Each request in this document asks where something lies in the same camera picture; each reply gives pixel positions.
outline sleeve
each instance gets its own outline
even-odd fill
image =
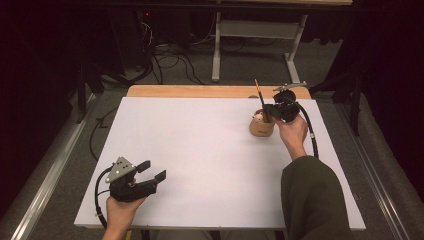
[[[340,182],[319,159],[300,157],[283,170],[281,201],[290,240],[354,239]]]

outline gray floor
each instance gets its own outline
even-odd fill
[[[283,59],[282,49],[289,47],[286,42],[262,45],[247,44],[238,52],[222,53],[221,85],[254,85],[258,79],[261,85],[282,85],[290,82]],[[318,42],[302,43],[295,57],[295,64],[301,81],[309,86],[322,82],[337,53],[340,44],[329,43],[321,46]],[[235,45],[223,45],[231,51]],[[191,51],[173,48],[175,53],[184,53],[194,66],[196,76],[202,82],[210,81],[212,70],[212,49],[192,48]],[[193,84],[186,76],[186,65],[180,59],[177,65],[169,69],[177,58],[164,53],[167,58],[157,56],[163,67],[164,84]],[[156,84],[153,74],[138,84]],[[54,192],[37,224],[28,239],[100,239],[103,230],[85,229],[73,225],[79,204],[95,168],[96,162],[90,154],[89,142],[97,123],[96,118],[103,117],[111,109],[119,105],[127,89],[122,86],[106,85],[103,95],[97,96],[93,111],[86,117],[86,125],[76,142],[63,173],[57,182]],[[415,190],[400,169],[389,147],[384,141],[378,126],[374,122],[372,112],[368,108],[365,97],[361,98],[359,119],[360,137],[352,135],[346,126],[345,109],[348,105],[335,105],[331,100],[331,92],[318,93],[313,96],[318,102],[324,122],[332,139],[336,153],[345,171],[350,188],[357,196],[357,204],[364,218],[367,229],[355,231],[357,239],[424,239],[424,206]],[[114,113],[105,118],[104,124],[111,126]],[[0,222],[0,239],[10,239],[17,229],[22,217],[33,201],[39,187],[54,161],[63,151],[62,146],[72,134],[75,127],[76,112],[62,129],[49,152],[34,171],[21,194]],[[96,129],[92,146],[98,156],[107,138],[109,128]],[[364,161],[364,153],[358,149],[358,142],[363,144],[365,158],[368,156],[371,165]],[[395,211],[384,211],[384,202],[393,205]],[[273,239],[268,232],[222,232],[223,239]],[[140,233],[134,232],[132,239],[139,239]],[[210,239],[200,231],[160,231],[152,233],[153,239]]]

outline metal frame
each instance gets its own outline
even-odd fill
[[[95,95],[91,94],[88,99],[89,108],[87,113],[90,113],[93,110],[95,103],[97,103],[95,100]],[[69,137],[67,143],[61,147],[63,151],[61,151],[61,153],[56,157],[52,167],[50,168],[50,171],[47,173],[47,176],[44,178],[43,183],[32,200],[32,203],[30,204],[24,217],[16,228],[15,233],[12,236],[12,240],[27,239],[31,234],[32,229],[37,224],[41,214],[43,213],[47,203],[50,200],[50,197],[53,194],[57,183],[59,182],[60,176],[66,167],[66,163],[68,162],[68,159],[75,144],[78,141],[82,130],[84,129],[86,121],[87,118],[83,118],[79,124],[75,124],[73,127],[72,135]]]
[[[212,62],[212,82],[219,82],[221,71],[221,36],[279,38],[293,40],[291,52],[284,53],[292,83],[300,83],[294,56],[299,47],[300,38],[305,28],[308,15],[302,15],[299,23],[255,22],[255,21],[221,21],[221,13],[216,14],[215,50]]]
[[[350,121],[346,108],[343,106],[343,104],[335,104],[335,106],[337,112],[343,119],[343,123],[346,126],[346,129],[349,131],[349,134],[352,137],[356,149],[358,150],[361,160],[360,163],[365,170],[367,180],[374,192],[378,204],[380,205],[381,211],[386,218],[390,229],[392,230],[393,236],[397,240],[409,240],[409,235],[396,211],[396,207],[393,204],[389,194],[387,193],[386,188],[381,182],[380,177],[378,176],[372,161],[365,150],[361,138],[353,132],[352,128],[350,128]]]

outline human hand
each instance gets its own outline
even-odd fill
[[[106,200],[107,229],[103,235],[103,240],[122,239],[131,226],[138,207],[145,199],[140,198],[133,202],[119,202],[109,196]]]
[[[308,133],[308,124],[300,114],[293,121],[285,123],[281,119],[274,118],[275,124],[280,129],[280,137],[286,145],[292,160],[305,156],[306,151],[303,147],[306,134]]]

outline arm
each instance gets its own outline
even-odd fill
[[[290,240],[353,239],[343,190],[333,170],[307,156],[307,124],[298,115],[286,124],[274,119],[292,163],[281,178],[281,201]]]
[[[102,239],[123,239],[126,231],[134,220],[138,207],[144,200],[145,198],[138,199],[134,202],[118,202],[113,197],[109,197],[106,200],[107,229]]]

